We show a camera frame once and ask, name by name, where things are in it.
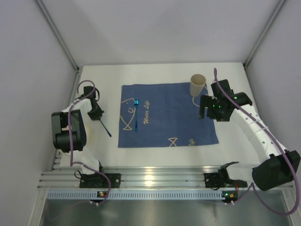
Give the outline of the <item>beige cup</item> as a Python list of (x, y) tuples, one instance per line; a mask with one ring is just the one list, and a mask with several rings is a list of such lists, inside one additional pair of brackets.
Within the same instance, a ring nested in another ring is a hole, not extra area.
[(190, 95), (197, 97), (202, 92), (206, 84), (206, 78), (202, 74), (194, 74), (190, 78)]

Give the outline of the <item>blue metallic fork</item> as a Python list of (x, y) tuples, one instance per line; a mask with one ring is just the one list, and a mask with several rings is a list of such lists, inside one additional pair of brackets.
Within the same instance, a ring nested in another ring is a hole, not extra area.
[(134, 106), (135, 106), (135, 132), (137, 132), (138, 131), (137, 116), (138, 116), (138, 106), (139, 106), (138, 98), (134, 98)]

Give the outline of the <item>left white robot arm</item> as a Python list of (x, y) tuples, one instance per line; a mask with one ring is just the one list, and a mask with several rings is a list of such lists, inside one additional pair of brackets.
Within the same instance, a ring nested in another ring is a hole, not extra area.
[(51, 114), (52, 140), (55, 149), (67, 156), (70, 166), (80, 166), (86, 175), (103, 172), (92, 151), (97, 147), (95, 123), (104, 111), (97, 103), (99, 91), (85, 86), (83, 94), (66, 109)]

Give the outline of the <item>cream round plate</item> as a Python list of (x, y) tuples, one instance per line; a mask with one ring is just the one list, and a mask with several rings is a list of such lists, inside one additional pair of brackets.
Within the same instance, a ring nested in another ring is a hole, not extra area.
[(91, 125), (85, 125), (85, 131), (87, 136), (87, 147), (91, 147), (94, 143), (94, 128)]

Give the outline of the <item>blue fish placemat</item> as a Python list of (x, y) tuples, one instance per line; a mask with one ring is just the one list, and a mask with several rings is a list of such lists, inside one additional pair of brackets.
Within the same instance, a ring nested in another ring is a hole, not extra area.
[[(134, 98), (138, 98), (135, 132)], [(190, 84), (135, 84), (121, 88), (119, 148), (215, 145), (214, 121), (199, 118), (200, 96), (190, 95)]]

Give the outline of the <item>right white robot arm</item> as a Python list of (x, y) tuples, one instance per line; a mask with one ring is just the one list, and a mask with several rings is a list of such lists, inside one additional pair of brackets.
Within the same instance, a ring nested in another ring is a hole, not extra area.
[(240, 163), (235, 160), (221, 166), (226, 182), (240, 180), (254, 183), (267, 191), (294, 180), (301, 161), (297, 151), (288, 151), (272, 139), (268, 128), (260, 119), (249, 96), (244, 92), (234, 93), (228, 80), (211, 84), (212, 96), (200, 98), (199, 117), (208, 117), (217, 122), (235, 122), (251, 143), (259, 163)]

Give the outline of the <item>blue metallic spoon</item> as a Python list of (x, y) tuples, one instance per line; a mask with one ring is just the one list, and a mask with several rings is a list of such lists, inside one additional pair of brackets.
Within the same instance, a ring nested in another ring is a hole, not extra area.
[(102, 120), (99, 120), (100, 123), (102, 124), (102, 126), (104, 127), (104, 129), (106, 130), (107, 134), (109, 135), (109, 137), (112, 137), (111, 133), (109, 132), (109, 130), (106, 128), (106, 126), (104, 125), (104, 123), (102, 122)]

